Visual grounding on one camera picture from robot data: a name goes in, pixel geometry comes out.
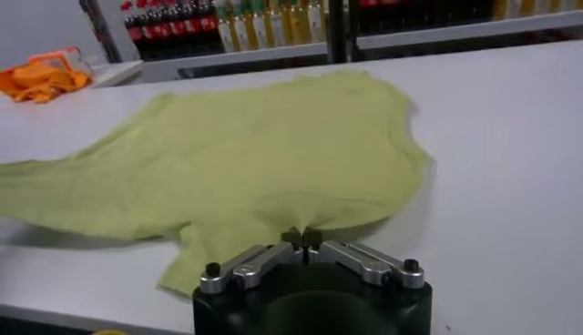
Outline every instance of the orange towel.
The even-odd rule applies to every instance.
[[[0,73],[0,90],[15,102],[48,102],[66,92],[87,86],[91,77],[81,71],[65,71],[45,63],[17,66]]]

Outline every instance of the white table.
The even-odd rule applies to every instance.
[[[417,199],[364,241],[420,259],[435,289],[434,334],[579,334],[583,42],[100,88],[45,106],[1,105],[0,161],[63,157],[162,92],[263,86],[340,68],[367,70],[409,95],[414,138],[435,158]],[[123,246],[7,219],[0,236],[0,314],[92,328],[120,322],[129,330],[193,330],[188,302],[154,289],[178,253],[171,242]]]
[[[104,64],[93,66],[93,83],[91,87],[116,86],[137,75],[144,68],[144,61]]]

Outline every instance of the bottle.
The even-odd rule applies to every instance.
[[[550,0],[535,0],[534,15],[547,14],[550,11]]]
[[[402,0],[380,0],[379,30],[382,34],[394,33],[401,29],[401,2]]]
[[[283,26],[283,17],[280,7],[280,0],[271,0],[269,10],[268,30],[271,30],[273,36],[273,46],[287,46],[291,43],[289,36],[286,36],[286,30]]]
[[[253,12],[251,10],[251,1],[252,0],[242,0],[241,11],[243,13],[245,27],[247,28],[247,37],[249,38],[251,50],[256,50],[259,48],[259,42],[257,41],[255,27],[253,27]]]
[[[144,38],[144,34],[139,27],[138,18],[136,14],[133,12],[133,5],[131,1],[127,1],[122,3],[119,7],[124,13],[124,25],[128,30],[129,38],[131,38],[132,42],[136,45],[136,48],[139,50],[141,47],[142,39]]]
[[[283,25],[283,35],[285,36],[285,45],[293,46],[292,34],[292,6],[289,3],[291,0],[280,1],[281,23]]]
[[[310,0],[308,4],[308,20],[310,21],[310,37],[312,43],[323,42],[325,35],[323,32],[322,17],[320,16],[320,4],[318,0]]]
[[[188,43],[187,49],[191,54],[201,52],[202,27],[200,26],[196,5],[192,0],[185,0],[182,3],[182,22],[184,22],[187,31],[185,38]]]
[[[140,54],[144,60],[149,60],[154,57],[153,53],[156,48],[156,42],[154,39],[154,28],[149,20],[148,0],[138,0],[136,5],[138,7],[138,25],[144,36]]]
[[[255,36],[257,38],[257,46],[259,49],[267,49],[273,44],[273,36],[269,38],[267,34],[262,0],[252,0],[252,10],[252,23],[253,30],[255,31]]]
[[[227,12],[227,22],[229,23],[230,33],[233,36],[233,43],[235,44],[235,50],[241,51],[239,38],[237,36],[237,29],[235,29],[235,15],[233,14],[232,0],[224,0],[225,8]]]
[[[210,3],[210,0],[199,1],[199,16],[202,34],[208,50],[212,53],[224,52],[220,39],[216,8]]]
[[[492,0],[474,0],[472,8],[474,19],[472,22],[485,22],[492,20],[494,7]]]
[[[425,0],[403,1],[403,29],[417,30],[427,27],[427,7],[424,2]],[[448,0],[448,4],[450,4],[449,9],[452,13],[452,19],[456,18],[457,22],[461,21],[461,17],[463,17],[464,9],[468,2],[468,0]]]
[[[316,0],[316,3],[318,4],[318,8],[320,9],[320,22],[322,22],[322,36],[324,37],[324,40],[326,40],[328,33],[328,21],[326,20],[326,13],[324,11],[324,0]]]
[[[156,57],[168,58],[171,56],[170,26],[166,22],[159,0],[150,0],[149,6],[150,22],[154,31],[154,40],[156,41]]]
[[[239,41],[240,51],[251,50],[251,43],[249,36],[247,35],[247,26],[245,25],[245,18],[241,11],[240,0],[232,0],[233,5],[233,27],[235,28],[235,33],[237,34],[237,40]]]
[[[234,31],[231,30],[231,25],[227,17],[227,1],[226,0],[216,0],[215,6],[217,7],[217,18],[219,20],[217,24],[217,29],[219,30],[220,40],[222,41],[222,46],[226,53],[236,52],[239,50],[236,41],[236,36]]]
[[[187,31],[186,26],[182,21],[182,6],[179,5],[176,0],[168,0],[168,5],[170,31],[172,32],[176,43],[183,45]]]
[[[292,0],[290,10],[291,38],[295,45],[310,43],[310,22],[306,7],[300,0]]]
[[[448,0],[427,0],[427,26],[441,27],[447,25],[448,11],[446,2]]]

